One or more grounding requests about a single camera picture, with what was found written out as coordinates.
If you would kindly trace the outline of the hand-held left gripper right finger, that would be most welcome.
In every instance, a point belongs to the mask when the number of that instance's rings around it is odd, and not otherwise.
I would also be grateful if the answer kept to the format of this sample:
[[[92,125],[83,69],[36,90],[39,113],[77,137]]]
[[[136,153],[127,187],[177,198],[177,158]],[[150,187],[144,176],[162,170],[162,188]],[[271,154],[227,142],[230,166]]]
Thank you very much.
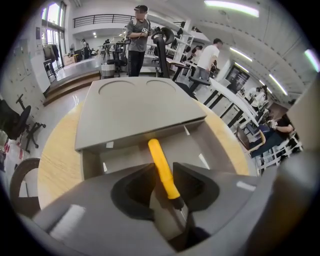
[[[265,179],[175,162],[173,180],[187,206],[180,252],[246,252],[265,206]]]

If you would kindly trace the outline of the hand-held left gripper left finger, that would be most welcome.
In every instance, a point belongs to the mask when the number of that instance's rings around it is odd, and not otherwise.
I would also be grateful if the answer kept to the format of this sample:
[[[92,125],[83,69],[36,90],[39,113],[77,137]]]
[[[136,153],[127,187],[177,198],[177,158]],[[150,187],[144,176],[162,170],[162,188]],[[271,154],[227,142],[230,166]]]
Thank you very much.
[[[39,211],[36,236],[54,256],[173,256],[150,208],[153,163],[82,181]]]

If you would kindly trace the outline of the yellow-handled screwdriver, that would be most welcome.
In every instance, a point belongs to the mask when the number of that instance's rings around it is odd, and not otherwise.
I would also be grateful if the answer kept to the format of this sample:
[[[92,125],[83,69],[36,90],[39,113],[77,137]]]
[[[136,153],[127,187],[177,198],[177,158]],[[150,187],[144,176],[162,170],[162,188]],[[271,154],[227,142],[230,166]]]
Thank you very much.
[[[185,202],[174,183],[173,172],[171,171],[170,165],[166,159],[161,144],[156,138],[150,139],[147,144],[152,160],[156,167],[161,186],[165,191],[168,201],[171,203],[172,207],[179,212],[181,216],[180,225],[185,228],[188,219],[184,211]]]

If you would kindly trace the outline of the grey drawer box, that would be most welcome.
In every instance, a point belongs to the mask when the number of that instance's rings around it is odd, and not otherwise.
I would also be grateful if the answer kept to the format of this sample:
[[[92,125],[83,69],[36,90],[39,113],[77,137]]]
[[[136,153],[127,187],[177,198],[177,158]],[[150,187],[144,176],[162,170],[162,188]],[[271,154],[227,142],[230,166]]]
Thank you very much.
[[[144,164],[154,164],[148,141],[157,139],[169,165],[175,162],[235,173],[206,124],[198,101],[167,78],[122,77],[92,83],[79,117],[75,150],[83,181]],[[155,226],[174,217],[157,174],[149,207]],[[172,231],[159,231],[165,238]]]

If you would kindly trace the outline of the wooden chair brown seat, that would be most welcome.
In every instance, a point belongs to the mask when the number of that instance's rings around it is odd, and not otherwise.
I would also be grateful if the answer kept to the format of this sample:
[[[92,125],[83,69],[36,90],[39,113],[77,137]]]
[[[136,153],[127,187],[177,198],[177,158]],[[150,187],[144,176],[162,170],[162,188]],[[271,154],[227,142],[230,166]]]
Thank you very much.
[[[244,146],[244,148],[246,149],[246,151],[249,155],[251,155],[251,153],[253,151],[256,151],[257,149],[259,149],[262,145],[264,145],[266,143],[265,135],[263,134],[263,132],[260,129],[258,130],[258,134],[260,135],[261,142],[259,144],[257,144],[256,146],[251,147],[248,136],[245,134],[245,132],[241,129],[240,126],[237,127],[236,133],[235,133],[237,139],[241,142],[241,144]]]

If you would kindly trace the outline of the round wooden table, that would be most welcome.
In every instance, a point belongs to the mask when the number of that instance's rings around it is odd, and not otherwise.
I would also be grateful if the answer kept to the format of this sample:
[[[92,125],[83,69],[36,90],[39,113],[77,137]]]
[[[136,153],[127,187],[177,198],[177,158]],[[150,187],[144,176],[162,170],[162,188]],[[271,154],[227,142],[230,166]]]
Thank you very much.
[[[227,154],[235,172],[250,174],[248,162],[240,143],[224,121],[201,102],[205,122]],[[83,103],[72,108],[48,137],[39,161],[37,174],[38,201],[41,209],[83,181],[81,157],[75,151],[77,126]]]

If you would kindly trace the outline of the black glass cabinet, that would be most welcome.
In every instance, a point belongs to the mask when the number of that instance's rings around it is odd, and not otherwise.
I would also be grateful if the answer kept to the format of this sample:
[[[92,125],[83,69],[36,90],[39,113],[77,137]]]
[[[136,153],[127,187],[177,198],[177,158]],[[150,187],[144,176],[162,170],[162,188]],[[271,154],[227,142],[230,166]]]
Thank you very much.
[[[227,88],[236,94],[243,88],[249,78],[250,75],[246,71],[236,65],[233,65],[225,78],[230,82]]]

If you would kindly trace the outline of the black swivel chair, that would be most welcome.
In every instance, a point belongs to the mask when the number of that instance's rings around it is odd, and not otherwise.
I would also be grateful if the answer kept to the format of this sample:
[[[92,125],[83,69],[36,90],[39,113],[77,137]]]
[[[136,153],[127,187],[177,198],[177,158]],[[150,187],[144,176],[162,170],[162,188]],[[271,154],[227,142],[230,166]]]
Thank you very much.
[[[23,94],[16,100],[22,108],[22,113],[15,112],[4,99],[0,99],[0,131],[3,131],[10,140],[17,140],[26,133],[25,151],[30,153],[29,145],[33,142],[36,149],[39,148],[35,140],[35,133],[40,128],[46,128],[46,124],[35,122],[32,126],[28,123],[28,118],[31,116],[31,106],[24,106],[22,100]]]

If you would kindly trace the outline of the raised platform step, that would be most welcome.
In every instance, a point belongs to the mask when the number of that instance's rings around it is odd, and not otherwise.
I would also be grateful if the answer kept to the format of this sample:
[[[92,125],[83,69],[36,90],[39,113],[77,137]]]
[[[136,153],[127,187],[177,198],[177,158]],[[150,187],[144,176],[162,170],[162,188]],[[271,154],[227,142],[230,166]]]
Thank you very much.
[[[58,71],[55,80],[44,93],[43,106],[80,89],[89,87],[92,82],[101,79],[101,62],[98,58],[91,58],[73,63]]]

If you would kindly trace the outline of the grey waste bin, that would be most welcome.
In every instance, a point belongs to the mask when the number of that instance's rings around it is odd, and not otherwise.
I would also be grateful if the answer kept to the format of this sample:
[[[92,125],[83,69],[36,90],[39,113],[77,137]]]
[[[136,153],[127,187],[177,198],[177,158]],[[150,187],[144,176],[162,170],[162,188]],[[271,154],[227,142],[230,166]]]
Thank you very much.
[[[116,67],[114,64],[104,63],[101,65],[101,79],[114,78],[116,72]]]

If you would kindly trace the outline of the black office chair with headrest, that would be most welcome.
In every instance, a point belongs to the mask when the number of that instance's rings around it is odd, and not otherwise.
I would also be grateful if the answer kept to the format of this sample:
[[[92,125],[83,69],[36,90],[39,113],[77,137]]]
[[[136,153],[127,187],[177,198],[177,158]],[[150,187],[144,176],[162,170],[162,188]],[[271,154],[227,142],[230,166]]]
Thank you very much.
[[[167,27],[162,27],[162,28],[156,27],[153,30],[151,40],[153,41],[154,44],[156,44],[156,47],[157,47],[157,57],[158,57],[159,68],[160,68],[160,71],[156,71],[157,76],[160,78],[169,79],[170,73],[169,73],[169,67],[168,67],[169,62],[167,61],[167,56],[166,56],[166,45],[171,44],[175,40],[175,35],[173,31]],[[191,98],[197,100],[194,92],[200,85],[205,85],[208,87],[211,85],[211,83],[208,82],[207,80],[195,78],[194,76],[188,77],[189,81],[192,82],[190,87],[184,83],[177,82],[176,79],[178,75],[180,74],[182,69],[186,68],[186,66],[183,64],[179,64],[177,62],[173,62],[173,64],[177,67],[177,72],[175,73],[175,77],[172,79],[172,81],[175,82],[175,84],[179,86]]]

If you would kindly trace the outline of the white metal shelving rack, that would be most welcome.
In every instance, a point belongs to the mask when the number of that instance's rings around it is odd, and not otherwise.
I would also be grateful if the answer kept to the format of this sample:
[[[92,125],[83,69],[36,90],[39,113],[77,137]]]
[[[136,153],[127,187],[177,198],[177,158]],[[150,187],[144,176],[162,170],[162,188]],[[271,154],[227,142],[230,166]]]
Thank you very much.
[[[176,80],[183,69],[188,70],[183,60],[191,49],[194,36],[182,27],[184,22],[157,21],[159,26],[151,29],[151,40],[157,47],[158,59],[166,57],[166,63],[175,67],[173,79]]]

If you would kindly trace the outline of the clothes rack with coats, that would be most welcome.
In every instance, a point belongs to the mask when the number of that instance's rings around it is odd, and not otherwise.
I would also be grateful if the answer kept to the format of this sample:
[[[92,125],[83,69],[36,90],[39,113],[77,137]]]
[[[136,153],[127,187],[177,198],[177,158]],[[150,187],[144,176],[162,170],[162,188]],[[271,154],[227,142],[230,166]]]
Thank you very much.
[[[47,72],[48,77],[54,76],[57,78],[56,72],[61,68],[59,62],[59,50],[55,44],[44,43],[42,45],[44,53],[44,68]]]

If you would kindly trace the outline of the ceiling light strips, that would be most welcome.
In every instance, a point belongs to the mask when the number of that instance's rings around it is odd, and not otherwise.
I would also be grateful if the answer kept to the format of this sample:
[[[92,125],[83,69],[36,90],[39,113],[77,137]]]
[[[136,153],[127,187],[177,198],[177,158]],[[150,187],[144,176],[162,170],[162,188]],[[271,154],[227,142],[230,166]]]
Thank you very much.
[[[297,22],[273,0],[204,0],[204,29],[225,33],[233,58],[274,95],[299,95],[316,78],[317,56]]]

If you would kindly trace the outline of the black balcony railing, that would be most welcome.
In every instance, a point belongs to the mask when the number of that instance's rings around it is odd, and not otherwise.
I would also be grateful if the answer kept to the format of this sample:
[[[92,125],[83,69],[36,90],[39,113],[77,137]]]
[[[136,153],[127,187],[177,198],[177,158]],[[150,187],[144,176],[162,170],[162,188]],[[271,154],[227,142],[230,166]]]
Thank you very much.
[[[122,23],[127,24],[129,21],[133,20],[132,15],[125,14],[95,14],[86,15],[81,17],[76,17],[73,19],[73,27],[83,27],[95,24],[106,24],[106,23]]]

